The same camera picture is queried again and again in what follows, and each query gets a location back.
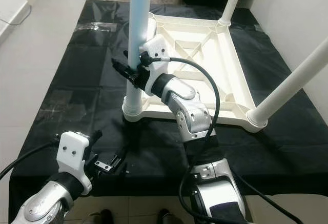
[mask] tiled floor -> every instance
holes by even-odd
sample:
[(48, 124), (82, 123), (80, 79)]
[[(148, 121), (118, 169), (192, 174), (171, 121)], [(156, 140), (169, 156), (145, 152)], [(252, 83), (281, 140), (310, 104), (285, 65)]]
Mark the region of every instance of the tiled floor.
[[(62, 58), (85, 0), (29, 0), (33, 11), (0, 45), (0, 170), (22, 146)], [(0, 181), (0, 223), (8, 216), (9, 175)], [(305, 223), (326, 223), (328, 199), (316, 195), (273, 196)], [(247, 197), (254, 221), (292, 223), (256, 196)], [(90, 212), (111, 209), (116, 224), (153, 224), (167, 208), (186, 224), (193, 219), (177, 197), (88, 197), (76, 201), (67, 223), (80, 223)]]

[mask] power cord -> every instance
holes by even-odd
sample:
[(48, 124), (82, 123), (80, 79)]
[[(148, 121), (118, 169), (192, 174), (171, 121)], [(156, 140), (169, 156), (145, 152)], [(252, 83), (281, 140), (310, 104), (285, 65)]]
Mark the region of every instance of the power cord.
[(26, 18), (29, 17), (29, 15), (31, 14), (31, 12), (32, 12), (32, 6), (29, 5), (29, 12), (28, 12), (27, 15), (21, 20), (21, 22), (19, 22), (19, 23), (9, 23), (9, 22), (7, 22), (7, 21), (1, 19), (1, 18), (0, 18), (0, 21), (6, 23), (6, 24), (8, 24), (8, 25), (11, 25), (11, 26), (19, 26), (20, 24), (22, 24), (22, 23), (25, 21)]
[[(161, 58), (153, 58), (152, 59), (152, 62), (160, 62), (160, 61), (161, 61)], [(212, 133), (214, 127), (215, 127), (216, 121), (218, 119), (219, 110), (220, 110), (220, 95), (219, 95), (219, 91), (217, 89), (217, 86), (215, 84), (215, 81), (212, 79), (212, 77), (210, 76), (210, 74), (204, 68), (202, 68), (200, 65), (198, 65), (197, 63), (194, 63), (192, 61), (189, 61), (189, 60), (186, 60), (186, 59), (183, 59), (183, 58), (177, 58), (177, 57), (171, 57), (170, 58), (170, 62), (180, 62), (180, 63), (188, 64), (188, 65), (191, 65), (191, 66), (195, 67), (201, 73), (203, 73), (205, 75), (205, 77), (209, 80), (209, 82), (211, 83), (212, 88), (214, 90), (215, 99), (216, 99), (215, 113), (214, 113), (214, 116), (213, 116), (213, 121), (212, 121), (212, 123), (211, 123), (211, 125), (209, 127), (209, 130), (208, 130), (205, 138), (204, 138), (205, 139), (205, 143), (203, 144), (202, 148), (198, 151), (198, 153), (194, 157), (193, 161), (189, 165), (189, 167), (186, 170), (185, 174), (183, 175), (183, 178), (182, 178), (181, 183), (179, 185), (179, 192), (178, 192), (179, 201), (180, 201), (182, 207), (189, 214), (191, 214), (193, 217), (195, 217), (195, 218), (197, 218), (199, 220), (203, 220), (203, 221), (206, 221), (206, 222), (212, 222), (212, 223), (220, 223), (220, 224), (247, 224), (248, 222), (246, 222), (246, 221), (245, 222), (240, 222), (240, 221), (219, 219), (219, 218), (213, 218), (213, 217), (201, 215), (201, 214), (193, 211), (192, 209), (190, 209), (189, 206), (186, 204), (185, 200), (183, 199), (183, 196), (182, 196), (183, 185), (185, 184), (185, 182), (186, 182), (186, 180), (187, 180), (187, 178), (188, 178), (191, 170), (195, 166), (195, 164), (197, 162), (197, 158), (199, 157), (199, 155), (202, 154), (202, 152), (206, 148), (207, 142), (209, 141), (209, 137), (210, 137), (210, 135), (211, 135), (211, 133)], [(292, 213), (288, 212), (283, 207), (279, 206), (277, 203), (275, 203), (274, 201), (272, 201), (271, 199), (269, 199), (268, 197), (266, 197), (264, 194), (262, 194), (260, 191), (258, 191), (256, 188), (254, 188), (252, 185), (250, 185), (241, 176), (239, 176), (235, 171), (233, 171), (233, 169), (231, 169), (231, 171), (237, 176), (237, 178), (240, 179), (240, 181), (242, 183), (244, 183), (247, 187), (249, 187), (254, 192), (256, 192), (262, 199), (264, 199), (266, 202), (268, 202), (270, 205), (272, 205), (274, 208), (276, 208), (282, 214), (284, 214), (285, 216), (287, 216), (288, 218), (290, 218), (291, 220), (293, 220), (297, 224), (304, 224), (298, 217), (296, 217)]]
[(14, 168), (17, 164), (19, 164), (21, 161), (23, 161), (25, 158), (33, 155), (34, 153), (43, 150), (44, 148), (54, 146), (54, 145), (59, 145), (59, 139), (52, 140), (49, 143), (46, 143), (44, 145), (41, 145), (39, 147), (34, 148), (33, 150), (28, 151), (24, 155), (20, 156), (17, 158), (15, 161), (13, 161), (10, 165), (6, 166), (5, 169), (3, 169), (0, 173), (0, 180), (12, 169)]

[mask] clear tape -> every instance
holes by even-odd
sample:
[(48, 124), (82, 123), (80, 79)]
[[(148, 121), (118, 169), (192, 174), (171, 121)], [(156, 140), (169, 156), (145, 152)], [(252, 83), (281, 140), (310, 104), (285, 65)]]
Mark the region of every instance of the clear tape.
[(81, 30), (94, 30), (103, 32), (115, 32), (117, 28), (117, 23), (81, 23), (77, 24), (74, 32)]

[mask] white pole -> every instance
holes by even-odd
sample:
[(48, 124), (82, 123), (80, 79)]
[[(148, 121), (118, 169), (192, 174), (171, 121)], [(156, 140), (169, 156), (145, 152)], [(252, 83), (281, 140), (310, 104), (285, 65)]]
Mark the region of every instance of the white pole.
[(265, 126), (281, 106), (328, 64), (328, 37), (262, 103), (247, 113), (249, 121)]
[[(136, 69), (140, 63), (139, 47), (146, 42), (150, 0), (130, 0), (129, 57), (128, 64)], [(141, 90), (128, 81), (127, 96), (123, 103), (123, 113), (129, 121), (136, 121), (142, 112)]]
[(227, 5), (224, 8), (222, 17), (219, 19), (219, 23), (225, 26), (231, 25), (231, 17), (234, 13), (238, 0), (228, 0)]

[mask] table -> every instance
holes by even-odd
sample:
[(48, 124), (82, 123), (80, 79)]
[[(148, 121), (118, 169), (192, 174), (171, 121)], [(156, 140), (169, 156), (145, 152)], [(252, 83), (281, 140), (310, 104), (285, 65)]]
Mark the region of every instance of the table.
[[(168, 16), (218, 19), (221, 11), (200, 6), (154, 5)], [(100, 160), (129, 145), (125, 162), (114, 175), (93, 184), (94, 196), (176, 195), (187, 166), (175, 121), (145, 118), (135, 124), (122, 119), (126, 80), (111, 67), (111, 58), (126, 61), (129, 4), (86, 1), (20, 154), (48, 142), (56, 133), (101, 129), (94, 146)], [(106, 22), (108, 27), (94, 22)], [(255, 104), (289, 74), (278, 51), (247, 9), (237, 9), (231, 36)], [(328, 128), (307, 95), (300, 91), (257, 134), (217, 125), (222, 151), (230, 165), (265, 194), (328, 195)], [(48, 148), (18, 165), (9, 187), (9, 221), (21, 204), (57, 171), (56, 149)], [(242, 194), (252, 192), (237, 181)]]

